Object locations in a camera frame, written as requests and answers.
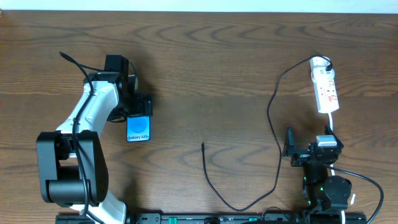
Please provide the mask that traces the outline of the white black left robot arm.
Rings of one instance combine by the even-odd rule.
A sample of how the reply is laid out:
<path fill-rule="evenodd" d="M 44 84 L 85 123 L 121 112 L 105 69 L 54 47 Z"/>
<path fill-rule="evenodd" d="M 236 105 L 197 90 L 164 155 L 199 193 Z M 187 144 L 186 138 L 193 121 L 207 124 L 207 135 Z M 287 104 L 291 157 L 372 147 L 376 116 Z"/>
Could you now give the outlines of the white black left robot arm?
<path fill-rule="evenodd" d="M 47 203 L 75 210 L 56 223 L 135 223 L 136 215 L 109 191 L 109 174 L 100 136 L 106 122 L 139 123 L 128 141 L 149 140 L 152 101 L 138 93 L 137 77 L 95 72 L 84 83 L 71 115 L 53 132 L 36 140 L 40 193 Z"/>

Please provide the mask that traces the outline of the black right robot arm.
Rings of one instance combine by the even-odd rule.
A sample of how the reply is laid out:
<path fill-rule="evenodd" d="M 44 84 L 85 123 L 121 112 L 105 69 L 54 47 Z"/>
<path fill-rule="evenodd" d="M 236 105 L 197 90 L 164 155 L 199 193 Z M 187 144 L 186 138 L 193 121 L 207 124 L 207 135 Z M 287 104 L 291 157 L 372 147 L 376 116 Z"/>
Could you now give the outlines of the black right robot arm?
<path fill-rule="evenodd" d="M 330 175 L 328 169 L 338 160 L 344 148 L 329 126 L 324 135 L 317 136 L 307 149 L 297 149 L 292 128 L 287 127 L 284 155 L 291 158 L 292 167 L 303 168 L 303 196 L 308 208 L 302 212 L 305 222 L 326 216 L 336 221 L 342 219 L 342 212 L 348 208 L 352 183 L 341 176 Z"/>

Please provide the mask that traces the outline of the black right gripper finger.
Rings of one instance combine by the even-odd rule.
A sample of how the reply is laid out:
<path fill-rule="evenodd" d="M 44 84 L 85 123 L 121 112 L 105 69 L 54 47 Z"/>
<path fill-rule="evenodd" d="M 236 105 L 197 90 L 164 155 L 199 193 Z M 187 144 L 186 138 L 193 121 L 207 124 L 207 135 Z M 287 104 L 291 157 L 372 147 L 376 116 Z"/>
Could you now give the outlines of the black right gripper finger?
<path fill-rule="evenodd" d="M 326 135 L 332 135 L 332 136 L 335 137 L 334 132 L 331 130 L 331 128 L 328 125 L 325 126 L 325 134 Z"/>
<path fill-rule="evenodd" d="M 290 126 L 286 127 L 286 137 L 285 137 L 284 149 L 285 150 L 295 149 L 294 135 L 292 132 L 292 128 Z"/>

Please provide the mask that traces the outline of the blue Galaxy smartphone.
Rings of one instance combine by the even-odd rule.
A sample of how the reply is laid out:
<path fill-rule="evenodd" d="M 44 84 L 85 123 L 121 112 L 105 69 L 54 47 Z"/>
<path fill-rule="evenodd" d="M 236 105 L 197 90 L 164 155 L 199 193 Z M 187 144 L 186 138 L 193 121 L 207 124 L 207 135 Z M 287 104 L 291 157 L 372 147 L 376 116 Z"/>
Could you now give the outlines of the blue Galaxy smartphone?
<path fill-rule="evenodd" d="M 127 142 L 149 141 L 150 117 L 128 117 L 126 136 Z"/>

